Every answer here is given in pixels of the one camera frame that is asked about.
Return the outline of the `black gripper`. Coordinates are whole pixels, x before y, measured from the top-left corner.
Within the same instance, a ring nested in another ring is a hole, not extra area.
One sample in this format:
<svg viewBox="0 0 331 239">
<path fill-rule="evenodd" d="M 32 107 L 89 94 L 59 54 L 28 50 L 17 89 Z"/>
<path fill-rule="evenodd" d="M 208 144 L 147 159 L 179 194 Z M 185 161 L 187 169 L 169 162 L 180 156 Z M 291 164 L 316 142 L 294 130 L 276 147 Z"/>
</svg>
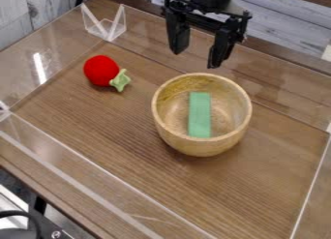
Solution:
<svg viewBox="0 0 331 239">
<path fill-rule="evenodd" d="M 175 54 L 180 54 L 188 47 L 189 24 L 217 31 L 209 48 L 207 68 L 219 68 L 229 57 L 235 42 L 244 40 L 252 14 L 232 0 L 164 0 L 163 14 L 168 44 Z"/>
</svg>

